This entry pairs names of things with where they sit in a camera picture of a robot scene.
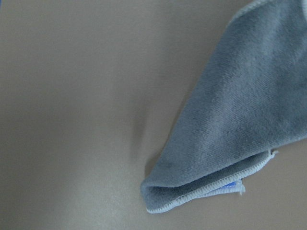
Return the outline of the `grey towel with blue side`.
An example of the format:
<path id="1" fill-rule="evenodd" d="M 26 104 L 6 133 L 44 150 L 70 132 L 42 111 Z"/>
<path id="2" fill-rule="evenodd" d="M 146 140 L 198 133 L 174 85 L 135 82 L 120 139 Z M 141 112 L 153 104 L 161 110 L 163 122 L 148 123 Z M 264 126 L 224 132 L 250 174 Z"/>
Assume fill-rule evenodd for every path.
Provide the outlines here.
<path id="1" fill-rule="evenodd" d="M 307 3 L 255 0 L 227 25 L 142 182 L 146 209 L 243 193 L 243 178 L 306 137 Z"/>

